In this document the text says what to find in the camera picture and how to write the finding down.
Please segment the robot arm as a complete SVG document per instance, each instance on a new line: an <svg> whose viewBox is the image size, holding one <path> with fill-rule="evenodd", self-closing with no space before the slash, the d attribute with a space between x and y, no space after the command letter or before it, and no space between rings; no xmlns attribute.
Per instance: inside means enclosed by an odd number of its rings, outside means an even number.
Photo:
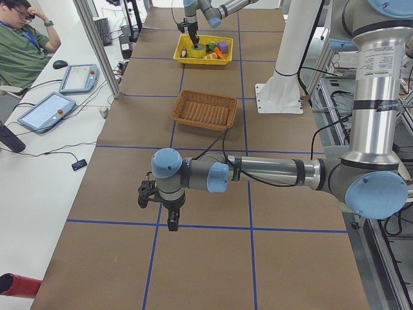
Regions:
<svg viewBox="0 0 413 310"><path fill-rule="evenodd" d="M177 24L177 28L181 33L188 30L192 44L197 47L199 44L199 36L197 35L197 11L199 10L205 17L206 21L212 28L216 28L221 24L221 20L229 15L241 10L242 8L256 3L252 0L235 0L227 1L226 3L214 7L209 0L184 0L183 6L185 17L182 22Z"/></svg>
<svg viewBox="0 0 413 310"><path fill-rule="evenodd" d="M235 40L235 61L227 66L181 66L161 59L150 70L157 101L172 101L181 90L211 91L241 100L236 124L225 145L227 156L257 156L263 172L241 173L228 191L189 190L182 223L171 231L191 229L293 232L341 235L345 224L336 200L309 187L296 187L297 169L309 176L310 145L316 123L309 106L299 114L259 114L252 97L257 78L269 73L272 56L281 53L285 23L278 9L246 9L220 31Z"/></svg>

